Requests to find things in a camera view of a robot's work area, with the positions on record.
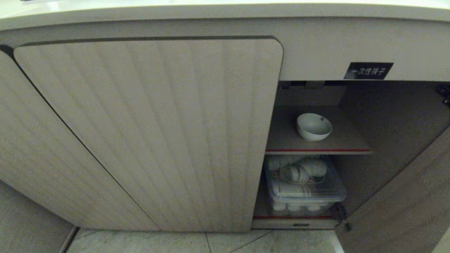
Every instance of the red shelf edge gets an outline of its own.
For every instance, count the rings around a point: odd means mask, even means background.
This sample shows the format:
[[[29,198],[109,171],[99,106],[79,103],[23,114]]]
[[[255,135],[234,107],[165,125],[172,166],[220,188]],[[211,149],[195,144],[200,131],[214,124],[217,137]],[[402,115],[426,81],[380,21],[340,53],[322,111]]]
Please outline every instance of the red shelf edge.
[[[370,152],[370,149],[266,149],[266,152]]]

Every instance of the cabinet hinge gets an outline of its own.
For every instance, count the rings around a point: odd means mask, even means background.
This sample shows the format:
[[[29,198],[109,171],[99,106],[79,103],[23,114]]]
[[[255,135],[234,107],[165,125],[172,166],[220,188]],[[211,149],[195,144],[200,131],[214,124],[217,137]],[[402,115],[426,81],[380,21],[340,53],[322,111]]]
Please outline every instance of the cabinet hinge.
[[[438,92],[444,98],[442,102],[450,107],[450,85],[440,84],[436,87],[436,92]]]
[[[347,231],[351,231],[353,229],[353,226],[350,222],[347,221],[347,210],[345,209],[344,205],[342,205],[341,202],[335,203],[331,208],[332,215],[338,219],[340,222],[337,226],[340,224],[344,224]]]

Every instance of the white bowl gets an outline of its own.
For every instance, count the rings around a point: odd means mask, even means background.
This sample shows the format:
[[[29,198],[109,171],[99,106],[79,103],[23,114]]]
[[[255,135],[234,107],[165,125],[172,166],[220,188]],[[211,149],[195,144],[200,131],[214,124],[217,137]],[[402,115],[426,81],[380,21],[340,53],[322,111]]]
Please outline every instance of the white bowl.
[[[323,140],[332,130],[331,122],[321,115],[304,113],[297,118],[297,132],[306,141]]]

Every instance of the plastic container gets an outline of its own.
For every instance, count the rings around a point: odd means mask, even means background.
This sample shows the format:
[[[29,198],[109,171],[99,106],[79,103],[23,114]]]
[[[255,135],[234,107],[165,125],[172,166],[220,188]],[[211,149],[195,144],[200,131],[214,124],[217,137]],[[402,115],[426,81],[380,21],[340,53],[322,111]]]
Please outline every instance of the plastic container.
[[[347,192],[328,156],[320,156],[327,163],[327,172],[318,182],[292,184],[282,180],[279,171],[264,162],[272,214],[275,216],[317,217],[328,211],[330,206],[341,202]]]

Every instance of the ribbed cabinet door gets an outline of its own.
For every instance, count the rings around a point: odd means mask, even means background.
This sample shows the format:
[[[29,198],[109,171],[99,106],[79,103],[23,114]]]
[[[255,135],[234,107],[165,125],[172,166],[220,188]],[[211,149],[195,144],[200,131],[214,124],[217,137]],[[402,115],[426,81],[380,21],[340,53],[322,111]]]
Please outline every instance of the ribbed cabinet door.
[[[277,41],[81,42],[15,56],[161,229],[250,229],[283,56]]]
[[[158,230],[0,52],[0,180],[76,226]]]

